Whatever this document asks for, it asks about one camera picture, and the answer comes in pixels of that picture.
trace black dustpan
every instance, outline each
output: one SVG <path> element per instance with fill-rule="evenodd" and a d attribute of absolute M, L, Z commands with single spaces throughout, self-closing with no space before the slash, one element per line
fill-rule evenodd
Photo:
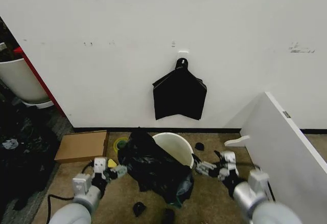
<path fill-rule="evenodd" d="M 157 120 L 176 114 L 201 119 L 206 86 L 189 72 L 188 65 L 185 58 L 178 59 L 175 70 L 153 83 Z"/>

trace white trash can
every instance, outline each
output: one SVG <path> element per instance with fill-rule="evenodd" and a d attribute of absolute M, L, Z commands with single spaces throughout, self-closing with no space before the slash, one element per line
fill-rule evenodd
<path fill-rule="evenodd" d="M 158 133 L 152 137 L 163 150 L 183 165 L 193 167 L 194 159 L 192 157 L 193 149 L 182 136 L 175 133 Z"/>

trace yellow object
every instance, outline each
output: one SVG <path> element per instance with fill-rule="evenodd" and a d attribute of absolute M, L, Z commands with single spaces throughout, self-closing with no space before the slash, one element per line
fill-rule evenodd
<path fill-rule="evenodd" d="M 109 168 L 114 168 L 116 166 L 117 166 L 117 164 L 116 164 L 116 162 L 114 160 L 112 160 L 112 159 L 108 160 L 108 167 Z"/>
<path fill-rule="evenodd" d="M 115 140 L 115 142 L 113 143 L 113 150 L 116 153 L 118 153 L 118 150 L 119 150 L 118 147 L 117 147 L 118 143 L 119 142 L 125 142 L 125 141 L 128 141 L 128 137 L 120 137 L 117 140 Z"/>

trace cardboard box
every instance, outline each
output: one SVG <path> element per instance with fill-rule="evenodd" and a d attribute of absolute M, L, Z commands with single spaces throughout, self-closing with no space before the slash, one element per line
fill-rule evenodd
<path fill-rule="evenodd" d="M 105 156 L 109 133 L 93 131 L 72 133 L 62 138 L 55 160 L 58 163 L 89 161 L 97 156 Z"/>

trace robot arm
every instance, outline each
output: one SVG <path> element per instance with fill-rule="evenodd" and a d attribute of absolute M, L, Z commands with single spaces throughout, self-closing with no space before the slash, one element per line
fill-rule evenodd
<path fill-rule="evenodd" d="M 79 173 L 73 178 L 73 202 L 59 209 L 49 223 L 90 224 L 107 184 L 126 173 L 123 165 L 108 168 L 107 158 L 95 158 L 93 175 Z"/>
<path fill-rule="evenodd" d="M 297 215 L 287 206 L 269 201 L 269 175 L 259 169 L 251 170 L 248 181 L 239 177 L 234 152 L 215 151 L 220 161 L 214 164 L 202 162 L 193 154 L 195 170 L 199 174 L 217 178 L 228 189 L 241 209 L 247 223 L 253 224 L 301 224 Z"/>

